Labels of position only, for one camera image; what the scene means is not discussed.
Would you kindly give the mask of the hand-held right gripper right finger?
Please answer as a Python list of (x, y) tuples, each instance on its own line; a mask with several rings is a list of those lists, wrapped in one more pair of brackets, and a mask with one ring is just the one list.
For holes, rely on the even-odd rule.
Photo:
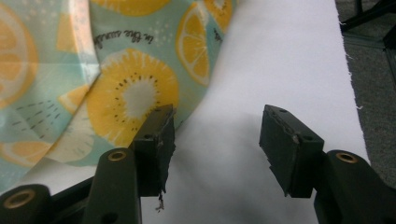
[(260, 147), (292, 198), (311, 198), (319, 224), (396, 224), (396, 189), (362, 157), (323, 150), (324, 140), (288, 110), (266, 105)]

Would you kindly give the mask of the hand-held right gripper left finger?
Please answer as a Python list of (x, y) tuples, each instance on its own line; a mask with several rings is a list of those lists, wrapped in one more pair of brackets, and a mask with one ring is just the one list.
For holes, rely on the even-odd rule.
[(174, 114), (171, 105), (155, 108), (128, 147), (100, 157), (83, 224), (142, 224), (141, 199), (166, 192), (176, 149)]

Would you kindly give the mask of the lemon print fabric cloth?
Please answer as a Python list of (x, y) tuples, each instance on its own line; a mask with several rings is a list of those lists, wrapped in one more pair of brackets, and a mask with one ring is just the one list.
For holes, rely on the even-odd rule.
[(0, 192), (201, 103), (239, 0), (0, 0)]

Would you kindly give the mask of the white table cloth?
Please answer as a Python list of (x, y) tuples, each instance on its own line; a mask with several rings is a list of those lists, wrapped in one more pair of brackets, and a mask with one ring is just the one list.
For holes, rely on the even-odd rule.
[(240, 0), (203, 101), (180, 126), (166, 192), (144, 224), (318, 224), (287, 197), (259, 145), (267, 105), (325, 148), (366, 152), (335, 0)]

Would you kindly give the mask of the black metal stand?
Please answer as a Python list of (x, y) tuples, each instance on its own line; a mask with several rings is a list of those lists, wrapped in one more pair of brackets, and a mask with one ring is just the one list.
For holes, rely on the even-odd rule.
[[(377, 3), (367, 10), (362, 9), (362, 0), (355, 0), (355, 11), (355, 16), (341, 22), (340, 28), (342, 33), (386, 14), (396, 14), (396, 0), (378, 0)], [(396, 24), (382, 38), (381, 43), (389, 61), (392, 77), (396, 82)]]

